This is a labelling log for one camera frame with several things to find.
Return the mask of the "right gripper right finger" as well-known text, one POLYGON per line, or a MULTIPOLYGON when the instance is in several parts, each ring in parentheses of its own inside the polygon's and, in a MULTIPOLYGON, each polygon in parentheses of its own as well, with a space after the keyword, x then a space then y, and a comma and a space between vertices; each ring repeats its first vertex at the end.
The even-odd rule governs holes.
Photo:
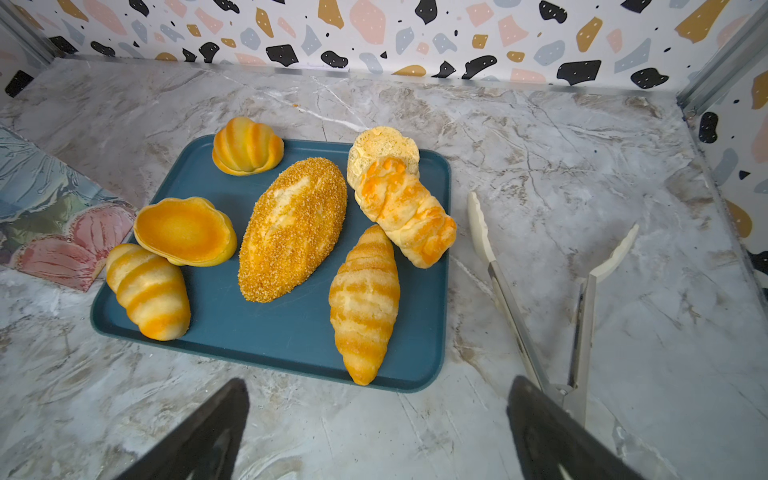
POLYGON ((524 376, 506 412, 526 479, 641 479, 524 376))

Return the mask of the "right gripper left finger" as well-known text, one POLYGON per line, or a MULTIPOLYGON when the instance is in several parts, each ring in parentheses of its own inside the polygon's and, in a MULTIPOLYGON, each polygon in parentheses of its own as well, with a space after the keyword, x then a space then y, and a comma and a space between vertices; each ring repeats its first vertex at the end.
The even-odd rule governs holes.
POLYGON ((229 380, 120 479, 230 479, 249 411, 245 381, 229 380))

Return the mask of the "white metal tongs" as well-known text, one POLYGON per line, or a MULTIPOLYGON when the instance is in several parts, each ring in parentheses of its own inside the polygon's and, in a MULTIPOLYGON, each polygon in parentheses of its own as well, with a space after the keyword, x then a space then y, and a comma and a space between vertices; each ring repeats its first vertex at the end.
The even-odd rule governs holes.
POLYGON ((475 189, 466 195, 468 235, 491 296, 518 342, 527 376, 580 423, 589 405, 587 369, 592 361, 599 293, 619 281, 619 268, 636 244, 642 223, 611 220, 607 231, 539 225, 518 233, 475 189))

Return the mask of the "golden shell bread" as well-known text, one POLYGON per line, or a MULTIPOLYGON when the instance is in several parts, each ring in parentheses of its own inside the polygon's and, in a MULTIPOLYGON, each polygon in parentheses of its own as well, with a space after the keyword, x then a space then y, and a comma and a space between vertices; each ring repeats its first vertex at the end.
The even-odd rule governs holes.
POLYGON ((238 245, 229 217, 202 197, 166 198, 143 208, 134 234, 143 248, 177 266, 219 265, 238 245))

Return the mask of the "floral paper gift bag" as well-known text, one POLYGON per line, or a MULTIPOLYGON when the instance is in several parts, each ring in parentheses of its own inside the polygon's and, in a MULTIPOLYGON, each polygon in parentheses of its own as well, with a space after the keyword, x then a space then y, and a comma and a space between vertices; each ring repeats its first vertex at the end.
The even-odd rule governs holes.
POLYGON ((1 265, 86 292, 136 209, 1 128, 1 265))

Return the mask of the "striped round bun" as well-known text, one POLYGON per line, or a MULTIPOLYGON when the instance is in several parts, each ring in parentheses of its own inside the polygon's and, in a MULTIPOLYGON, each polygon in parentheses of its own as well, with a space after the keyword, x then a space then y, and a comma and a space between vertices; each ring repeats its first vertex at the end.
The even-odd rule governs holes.
POLYGON ((236 117, 214 137, 216 167, 233 176, 250 176, 275 168, 284 155, 284 142, 266 124, 236 117))

